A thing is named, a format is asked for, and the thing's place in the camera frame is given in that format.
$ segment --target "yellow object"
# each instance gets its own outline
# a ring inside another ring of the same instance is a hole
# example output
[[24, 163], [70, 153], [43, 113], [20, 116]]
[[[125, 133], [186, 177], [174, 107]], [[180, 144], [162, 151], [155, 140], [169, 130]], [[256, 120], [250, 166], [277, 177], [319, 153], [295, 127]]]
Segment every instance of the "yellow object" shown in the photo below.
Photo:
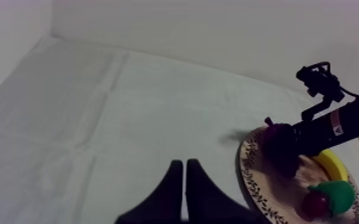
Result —
[[348, 181], [345, 166], [331, 150], [323, 150], [313, 159], [324, 167], [332, 181]]

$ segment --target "white cloth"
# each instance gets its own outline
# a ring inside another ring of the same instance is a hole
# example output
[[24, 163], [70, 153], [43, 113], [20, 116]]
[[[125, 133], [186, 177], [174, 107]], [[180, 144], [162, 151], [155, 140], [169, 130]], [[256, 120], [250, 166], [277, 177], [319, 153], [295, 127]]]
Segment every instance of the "white cloth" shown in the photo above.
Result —
[[[298, 122], [310, 106], [307, 95], [248, 77], [46, 39], [0, 86], [0, 223], [113, 223], [173, 159], [198, 158], [246, 206], [234, 138], [267, 116]], [[359, 187], [359, 142], [334, 151]]]

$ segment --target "fruit plate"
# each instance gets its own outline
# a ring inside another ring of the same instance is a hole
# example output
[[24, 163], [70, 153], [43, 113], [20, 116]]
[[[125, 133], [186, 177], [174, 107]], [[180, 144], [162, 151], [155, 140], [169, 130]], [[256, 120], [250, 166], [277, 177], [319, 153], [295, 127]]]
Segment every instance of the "fruit plate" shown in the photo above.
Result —
[[240, 177], [244, 189], [256, 207], [271, 223], [342, 223], [359, 224], [359, 191], [348, 172], [348, 182], [355, 190], [353, 206], [345, 213], [322, 219], [307, 219], [301, 204], [309, 185], [328, 181], [326, 172], [313, 160], [301, 157], [301, 167], [293, 179], [279, 175], [261, 153], [259, 140], [266, 127], [251, 131], [239, 149]]

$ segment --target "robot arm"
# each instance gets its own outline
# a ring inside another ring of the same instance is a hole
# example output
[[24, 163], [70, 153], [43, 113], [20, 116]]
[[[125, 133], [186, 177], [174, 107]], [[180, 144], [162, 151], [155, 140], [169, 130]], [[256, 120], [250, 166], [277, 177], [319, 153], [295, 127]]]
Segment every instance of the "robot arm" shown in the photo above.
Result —
[[[295, 176], [299, 155], [316, 156], [326, 148], [359, 137], [359, 95], [343, 89], [329, 70], [329, 63], [319, 63], [302, 68], [296, 75], [305, 82], [311, 96], [323, 94], [322, 103], [302, 112], [301, 122], [294, 125], [268, 122], [263, 153], [287, 177]], [[342, 91], [355, 96], [356, 100], [313, 120], [315, 113], [327, 109], [333, 100], [341, 101]]]

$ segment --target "white backdrop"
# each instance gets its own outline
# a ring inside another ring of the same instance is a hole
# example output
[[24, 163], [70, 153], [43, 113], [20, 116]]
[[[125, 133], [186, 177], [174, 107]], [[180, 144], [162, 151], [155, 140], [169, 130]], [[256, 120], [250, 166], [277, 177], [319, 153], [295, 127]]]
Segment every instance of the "white backdrop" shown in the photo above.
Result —
[[47, 35], [52, 0], [0, 0], [0, 83]]
[[359, 92], [356, 0], [55, 0], [53, 32], [293, 89], [302, 66], [330, 60]]

